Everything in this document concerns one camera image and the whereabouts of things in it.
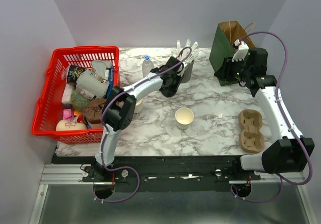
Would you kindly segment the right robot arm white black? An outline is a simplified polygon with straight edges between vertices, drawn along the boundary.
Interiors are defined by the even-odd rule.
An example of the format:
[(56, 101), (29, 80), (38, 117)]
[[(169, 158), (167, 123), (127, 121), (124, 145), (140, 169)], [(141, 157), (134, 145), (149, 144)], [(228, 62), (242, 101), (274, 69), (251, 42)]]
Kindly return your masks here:
[(301, 172), (314, 149), (312, 138), (304, 137), (290, 117), (282, 100), (277, 80), (266, 74), (267, 51), (249, 48), (241, 42), (232, 57), (226, 57), (215, 76), (222, 82), (244, 83), (261, 107), (272, 134), (272, 144), (259, 154), (243, 155), (231, 166), (238, 180), (249, 170), (270, 174)]

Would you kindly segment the white paper cup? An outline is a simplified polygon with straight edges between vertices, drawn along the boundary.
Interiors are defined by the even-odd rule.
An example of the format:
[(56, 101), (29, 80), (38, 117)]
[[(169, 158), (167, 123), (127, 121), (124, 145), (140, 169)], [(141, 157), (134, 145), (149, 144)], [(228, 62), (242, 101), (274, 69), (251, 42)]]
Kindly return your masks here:
[(177, 127), (181, 130), (185, 130), (194, 120), (194, 113), (187, 107), (179, 108), (175, 113), (175, 119)]

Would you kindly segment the black plastic cup lid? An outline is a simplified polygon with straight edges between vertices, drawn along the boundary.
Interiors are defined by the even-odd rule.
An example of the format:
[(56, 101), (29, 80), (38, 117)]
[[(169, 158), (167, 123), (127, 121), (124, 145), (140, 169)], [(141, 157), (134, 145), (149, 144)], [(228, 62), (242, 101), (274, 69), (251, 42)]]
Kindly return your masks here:
[(176, 94), (176, 90), (173, 87), (162, 86), (160, 92), (165, 97), (172, 97)]

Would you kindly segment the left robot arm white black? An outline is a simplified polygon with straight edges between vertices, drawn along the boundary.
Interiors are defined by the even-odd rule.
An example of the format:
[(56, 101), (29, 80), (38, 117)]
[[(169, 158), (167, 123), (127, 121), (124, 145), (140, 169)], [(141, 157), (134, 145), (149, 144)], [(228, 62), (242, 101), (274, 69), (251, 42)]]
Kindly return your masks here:
[(102, 111), (103, 134), (100, 150), (95, 156), (99, 165), (94, 169), (94, 176), (98, 180), (106, 181), (112, 171), (122, 169), (111, 169), (109, 165), (114, 161), (120, 133), (133, 119), (136, 103), (154, 91), (160, 91), (165, 97), (174, 96), (187, 67), (186, 58), (170, 57), (166, 65), (152, 69), (142, 80), (125, 88), (116, 86), (112, 89)]

